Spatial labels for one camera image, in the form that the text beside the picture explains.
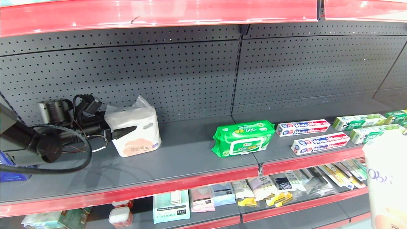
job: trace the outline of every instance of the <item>white toothpaste box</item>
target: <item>white toothpaste box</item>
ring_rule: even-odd
[[[329,126],[330,123],[327,122],[325,119],[293,123],[280,123],[277,125],[276,133],[280,137],[300,134],[312,134],[325,132],[328,130]]]
[[[342,147],[348,143],[350,137],[343,132],[327,134],[313,138],[295,140],[291,146],[296,155],[309,154],[321,150]]]

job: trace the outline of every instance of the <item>white container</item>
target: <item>white container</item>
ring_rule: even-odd
[[[386,132],[364,147],[372,228],[407,229],[407,136]]]
[[[128,227],[133,222],[133,214],[130,212],[129,207],[115,208],[110,212],[109,223],[115,228]]]

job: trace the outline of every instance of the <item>pegboard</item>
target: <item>pegboard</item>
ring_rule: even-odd
[[[404,47],[380,89],[407,87],[407,48]]]
[[[138,94],[160,121],[230,115],[238,40],[114,46],[0,58],[1,92],[26,124],[41,123],[37,102],[93,94],[105,108]]]
[[[359,100],[372,98],[373,94],[376,91],[366,91],[366,92],[357,92],[357,93],[348,93],[348,94],[339,94],[339,95],[327,95],[319,97],[310,97],[303,99],[289,99],[289,100],[280,100],[264,103],[253,103],[238,105],[233,107],[233,114],[254,112],[254,111],[264,111],[264,110],[273,110],[273,109],[282,109],[282,108],[291,108],[296,106],[307,106],[307,105],[317,105],[324,103],[335,103],[342,102],[347,100]]]
[[[407,36],[407,23],[325,21],[317,23],[252,24],[244,39],[267,37],[302,37],[331,35],[403,35]]]
[[[97,29],[5,37],[0,56],[73,48],[238,40],[238,25]]]
[[[377,90],[407,37],[243,40],[234,105]]]

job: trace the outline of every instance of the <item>store shelf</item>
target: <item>store shelf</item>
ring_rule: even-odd
[[[407,22],[405,0],[324,0],[326,20]]]
[[[210,150],[216,128],[233,123],[228,116],[163,123],[162,145],[156,151],[121,158],[110,143],[94,153],[91,164],[79,172],[33,175],[27,182],[2,183],[0,216],[103,205],[257,176],[253,154],[223,159]],[[63,156],[40,167],[74,167],[85,154]]]
[[[350,222],[358,222],[370,217],[369,194],[342,200],[338,204],[349,216]]]
[[[325,103],[311,106],[300,106],[262,112],[250,112],[233,115],[236,123],[267,119],[272,123],[291,121],[326,119],[333,122],[338,116],[363,115],[372,113],[385,113],[394,110],[374,99],[360,99],[338,103]],[[330,127],[326,134],[337,132]],[[266,150],[254,154],[257,161],[262,164],[263,174],[275,174],[288,170],[298,170],[315,165],[333,163],[364,155],[361,145],[349,142],[346,146],[322,151],[319,153],[297,156],[291,149],[296,139],[315,137],[322,133],[298,135],[293,137],[273,136]]]
[[[68,0],[2,7],[0,14],[2,16],[0,37],[7,37],[125,27],[316,22],[317,2],[314,0]]]
[[[279,215],[288,214],[295,211],[301,211],[309,208],[314,208],[321,205],[326,205],[330,203],[335,203],[341,200],[353,198],[366,194],[368,189],[354,189],[349,190],[346,187],[335,186],[338,190],[338,194],[326,196],[322,198],[317,198],[315,196],[301,196],[296,201],[292,202],[289,205],[282,207],[269,207],[266,205],[265,201],[260,201],[259,208],[250,208],[250,207],[239,207],[240,212],[243,216],[243,222],[251,222],[254,220],[262,220],[268,217],[275,217]]]
[[[349,223],[349,218],[336,203],[325,204],[284,215],[230,226],[230,229],[314,229],[331,225],[336,228]]]
[[[133,224],[129,229],[172,229],[172,228],[220,228],[240,223],[240,212],[237,204],[216,207],[216,211],[191,213],[187,220],[153,223],[153,198],[143,198],[134,201]],[[93,207],[86,222],[85,229],[113,229],[108,222],[112,205]]]

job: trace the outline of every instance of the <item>toothpaste box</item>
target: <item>toothpaste box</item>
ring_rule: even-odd
[[[349,139],[350,137],[342,132],[327,134],[313,138],[295,140],[291,149],[296,155],[309,154],[344,146],[348,143]]]
[[[390,124],[352,130],[352,133],[350,134],[350,140],[355,144],[364,144],[388,131],[398,131],[400,133],[403,133],[405,131],[405,128],[400,126],[399,124]]]
[[[383,125],[386,118],[381,114],[364,114],[355,116],[337,117],[333,127],[337,131],[348,131],[370,126]]]
[[[277,135],[280,137],[325,132],[330,123],[325,119],[302,121],[293,123],[280,123],[277,126]]]
[[[399,123],[407,120],[407,110],[388,112],[385,117],[387,118],[385,124]]]

